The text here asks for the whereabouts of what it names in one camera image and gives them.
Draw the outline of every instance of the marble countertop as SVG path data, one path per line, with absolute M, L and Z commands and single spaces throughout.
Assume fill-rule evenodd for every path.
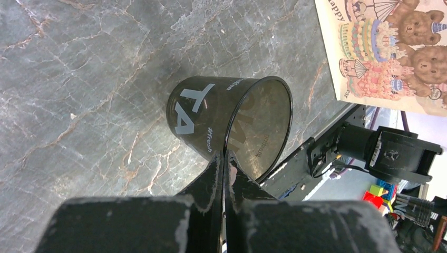
M 0 25 L 1 252 L 32 252 L 67 198 L 192 181 L 206 161 L 164 111 L 189 76 L 283 78 L 294 99 L 283 157 L 345 105 L 313 1 L 6 0 Z

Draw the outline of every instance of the yellow object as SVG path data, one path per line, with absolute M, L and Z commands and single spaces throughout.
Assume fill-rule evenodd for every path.
M 370 187 L 370 193 L 371 193 L 371 194 L 374 194 L 374 195 L 376 195 L 376 196 L 378 196 L 378 197 L 381 197 L 381 196 L 384 194 L 384 192 L 383 192 L 383 187 L 380 187 L 380 186 L 378 186 L 378 185 L 373 184 L 373 185 Z
M 391 204 L 394 202 L 395 198 L 392 199 L 391 201 L 388 201 L 386 199 L 382 199 L 383 200 L 383 205 L 387 205 L 388 208 L 390 209 L 390 212 L 393 212 L 393 208 L 391 207 Z

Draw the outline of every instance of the cartoon bear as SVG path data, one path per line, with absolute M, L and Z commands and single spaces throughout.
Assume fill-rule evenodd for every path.
M 374 18 L 383 22 L 389 21 L 393 14 L 394 18 L 400 19 L 405 13 L 414 11 L 419 2 L 420 0 L 377 1 L 377 3 L 375 0 L 345 0 L 345 7 L 349 21 L 359 22 L 366 18 Z
M 437 25 L 444 19 L 442 11 L 409 11 L 402 16 L 390 15 L 388 21 L 397 28 L 397 39 L 407 45 L 435 45 L 441 40 Z
M 414 50 L 403 43 L 397 45 L 407 54 L 398 59 L 400 64 L 414 68 L 414 74 L 404 75 L 402 80 L 417 96 L 427 97 L 432 94 L 427 84 L 447 83 L 447 46 L 425 46 Z M 447 105 L 446 93 L 442 94 L 442 99 Z

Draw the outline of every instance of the birthday card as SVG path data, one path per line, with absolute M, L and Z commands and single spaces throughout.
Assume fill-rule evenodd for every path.
M 338 100 L 447 116 L 447 0 L 315 0 Z

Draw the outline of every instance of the wire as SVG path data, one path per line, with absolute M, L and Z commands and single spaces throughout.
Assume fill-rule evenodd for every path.
M 369 127 L 369 129 L 370 130 L 373 130 L 374 128 L 375 128 L 375 126 L 376 126 L 376 121 L 377 121 L 377 117 L 378 117 L 378 114 L 380 113 L 380 107 L 376 107 L 376 109 L 375 109 L 375 111 L 374 111 L 374 114 L 373 114 L 373 118 L 371 119 L 371 124 L 370 124 L 370 127 Z M 351 158 L 351 160 L 350 160 L 350 162 L 348 163 L 348 165 L 350 166 L 350 165 L 352 165 L 353 163 L 355 162 L 355 159 L 354 158 Z M 343 169 L 342 171 L 340 171 L 340 172 L 333 172 L 333 173 L 331 173 L 331 179 L 336 179 L 338 176 L 341 176 L 341 175 L 343 175 L 344 173 L 346 173 L 346 171 L 348 171 L 347 169 Z
M 359 166 L 355 166 L 355 165 L 350 165 L 350 164 L 338 164 L 338 165 L 332 165 L 329 167 L 329 169 L 327 169 L 325 172 L 320 173 L 319 175 L 315 175 L 316 170 L 314 169 L 311 173 L 313 178 L 320 178 L 322 177 L 324 174 L 326 174 L 328 171 L 331 171 L 332 169 L 353 169 L 353 170 L 358 170 L 361 172 L 366 172 L 369 173 L 369 170 L 364 169 L 362 167 Z
M 405 111 L 401 111 L 401 116 L 402 116 L 402 125 L 404 126 L 404 130 L 409 132 L 410 128 L 408 127 L 408 119 L 406 118 Z

